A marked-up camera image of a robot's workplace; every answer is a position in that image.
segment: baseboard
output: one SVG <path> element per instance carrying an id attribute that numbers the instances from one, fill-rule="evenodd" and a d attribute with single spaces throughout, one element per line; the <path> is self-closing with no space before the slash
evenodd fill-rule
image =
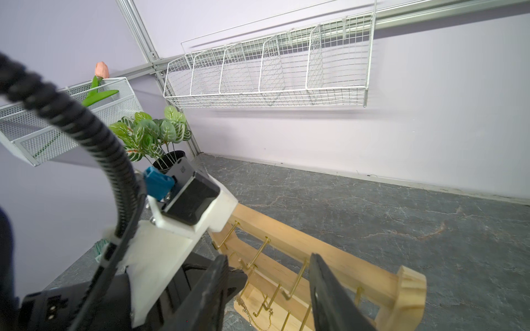
<path id="1" fill-rule="evenodd" d="M 452 194 L 458 194 L 458 195 L 473 196 L 475 198 L 481 198 L 481 199 L 489 199 L 489 200 L 517 203 L 517 204 L 523 204 L 523 205 L 530 205 L 530 199 L 526 199 L 526 198 L 515 198 L 515 197 L 502 196 L 502 195 L 496 195 L 496 194 L 485 193 L 485 192 L 467 191 L 467 190 L 455 189 L 452 187 L 442 187 L 442 186 L 436 186 L 436 185 L 431 185 L 431 184 L 421 184 L 421 183 L 416 183 L 416 182 L 411 182 L 411 181 L 406 181 L 406 180 L 399 180 L 399 179 L 388 178 L 388 177 L 379 177 L 376 175 L 361 175 L 361 174 L 345 172 L 345 171 L 336 171 L 336 170 L 317 168 L 317 167 L 306 167 L 306 166 L 293 165 L 293 164 L 287 164 L 287 163 L 278 163 L 278 162 L 271 162 L 271 161 L 266 161 L 266 160 L 259 160 L 259 159 L 254 159 L 254 158 L 246 158 L 246 157 L 230 156 L 230 155 L 216 155 L 216 154 L 208 154 L 208 155 L 224 157 L 224 158 L 245 161 L 245 162 L 254 162 L 254 163 L 267 164 L 267 165 L 273 165 L 273 166 L 284 167 L 284 168 L 305 170 L 305 171 L 317 172 L 317 173 L 328 174 L 328 175 L 355 178 L 355 179 L 363 180 L 363 181 L 372 181 L 372 182 L 377 182 L 377 183 L 407 186 L 407 187 L 413 187 L 415 189 L 422 189 L 422 190 L 427 190 L 427 191 L 445 192 L 445 193 L 452 193 Z"/>

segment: wooden board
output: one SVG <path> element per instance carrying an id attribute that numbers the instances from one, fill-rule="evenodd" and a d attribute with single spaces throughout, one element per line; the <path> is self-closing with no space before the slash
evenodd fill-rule
<path id="1" fill-rule="evenodd" d="M 229 264 L 232 267 L 246 266 L 258 252 L 257 249 L 239 240 L 234 232 L 230 233 L 232 225 L 236 222 L 239 228 L 262 241 L 268 238 L 269 245 L 300 262 L 308 260 L 312 253 L 320 254 L 343 286 L 354 292 L 358 287 L 363 288 L 363 297 L 379 306 L 375 321 L 368 319 L 378 331 L 413 331 L 421 322 L 427 293 L 427 281 L 423 274 L 404 266 L 401 266 L 398 274 L 389 273 L 240 204 L 221 232 L 210 233 L 218 244 L 226 237 L 219 252 L 230 257 Z M 263 253 L 258 255 L 253 265 L 254 267 L 250 269 L 243 267 L 247 275 L 250 275 L 246 291 L 242 295 L 243 300 L 247 298 L 250 302 L 247 305 L 251 310 L 250 313 L 259 310 L 263 296 L 271 297 L 278 284 L 289 292 L 297 278 L 296 273 Z M 285 330 L 298 330 L 310 302 L 309 282 L 304 278 L 301 279 L 290 300 L 286 300 L 279 293 L 272 304 L 275 313 L 272 317 L 271 330 L 281 329 L 287 311 L 291 312 L 289 319 L 293 322 L 288 322 Z M 234 307 L 248 320 L 246 313 L 237 303 Z M 283 319 L 280 320 L 280 317 L 275 315 L 283 315 Z M 263 321 L 260 327 L 265 329 L 268 327 L 268 316 L 268 312 L 262 310 L 260 316 L 256 318 Z M 313 328 L 313 317 L 309 315 L 304 329 L 309 331 Z"/>
<path id="2" fill-rule="evenodd" d="M 392 307 L 396 301 L 398 276 L 358 257 L 293 229 L 273 218 L 238 204 L 228 222 L 300 262 L 319 253 L 337 279 L 353 292 L 362 287 L 368 300 L 378 306 Z"/>

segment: wooden rack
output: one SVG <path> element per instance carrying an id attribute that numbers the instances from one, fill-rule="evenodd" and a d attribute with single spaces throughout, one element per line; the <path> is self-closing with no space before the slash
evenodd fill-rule
<path id="1" fill-rule="evenodd" d="M 255 249 L 238 239 L 236 228 L 262 246 Z M 375 320 L 367 317 L 378 331 L 413 331 L 423 317 L 427 280 L 405 266 L 392 274 L 242 204 L 221 232 L 209 234 L 230 266 L 249 276 L 234 308 L 258 329 L 314 330 L 309 281 L 302 277 L 312 253 L 320 254 L 341 284 L 356 293 L 356 305 L 362 296 L 379 306 Z M 300 261 L 301 271 L 296 274 L 262 254 L 267 245 Z"/>

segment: white mesh basket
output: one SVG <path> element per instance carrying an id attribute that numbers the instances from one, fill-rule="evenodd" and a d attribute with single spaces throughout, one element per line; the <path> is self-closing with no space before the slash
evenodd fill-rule
<path id="1" fill-rule="evenodd" d="M 91 82 L 64 88 L 72 98 L 83 101 Z M 142 111 L 133 89 L 126 78 L 104 79 L 98 92 L 118 90 L 89 109 L 103 123 L 112 124 L 123 116 L 133 116 Z M 16 157 L 38 166 L 77 146 L 77 143 L 47 121 L 37 117 L 33 111 L 24 109 L 22 103 L 0 108 L 0 142 Z"/>
<path id="2" fill-rule="evenodd" d="M 188 53 L 168 64 L 164 97 L 183 109 L 366 106 L 374 17 L 375 8 Z"/>

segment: black plant pot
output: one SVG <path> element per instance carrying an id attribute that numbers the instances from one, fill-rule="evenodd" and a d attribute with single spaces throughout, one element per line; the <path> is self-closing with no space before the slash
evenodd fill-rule
<path id="1" fill-rule="evenodd" d="M 161 173 L 165 174 L 169 171 L 171 166 L 175 164 L 176 160 L 184 156 L 186 156 L 186 154 L 182 150 L 172 151 L 153 162 L 153 166 Z"/>

